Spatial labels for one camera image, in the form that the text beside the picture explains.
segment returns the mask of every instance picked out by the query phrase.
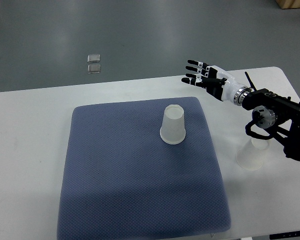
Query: upside-down plastic cup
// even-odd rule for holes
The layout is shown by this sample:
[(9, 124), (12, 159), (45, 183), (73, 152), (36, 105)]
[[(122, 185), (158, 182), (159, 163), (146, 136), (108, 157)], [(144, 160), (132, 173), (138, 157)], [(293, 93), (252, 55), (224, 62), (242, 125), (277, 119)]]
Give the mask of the upside-down plastic cup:
[(261, 168), (269, 148), (269, 140), (250, 138), (236, 153), (236, 162), (244, 169), (255, 171)]
[(179, 144), (186, 137), (184, 109), (172, 104), (165, 108), (160, 136), (167, 144)]

